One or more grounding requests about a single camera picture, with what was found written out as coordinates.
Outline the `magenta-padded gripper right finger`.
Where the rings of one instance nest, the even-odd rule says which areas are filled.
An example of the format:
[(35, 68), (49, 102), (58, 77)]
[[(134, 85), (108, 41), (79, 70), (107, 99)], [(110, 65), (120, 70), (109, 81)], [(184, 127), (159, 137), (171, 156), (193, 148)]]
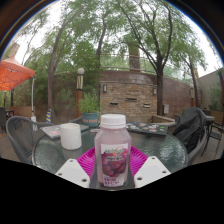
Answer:
[(131, 147), (130, 168), (136, 188), (170, 175), (170, 171), (156, 156), (147, 157), (135, 147)]

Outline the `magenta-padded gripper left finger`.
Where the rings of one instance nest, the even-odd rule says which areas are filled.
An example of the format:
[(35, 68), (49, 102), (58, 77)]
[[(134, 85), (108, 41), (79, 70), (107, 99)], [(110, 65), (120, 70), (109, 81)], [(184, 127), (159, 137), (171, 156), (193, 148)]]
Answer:
[(66, 162), (56, 175), (78, 186), (88, 188), (94, 171), (95, 149), (65, 151)]

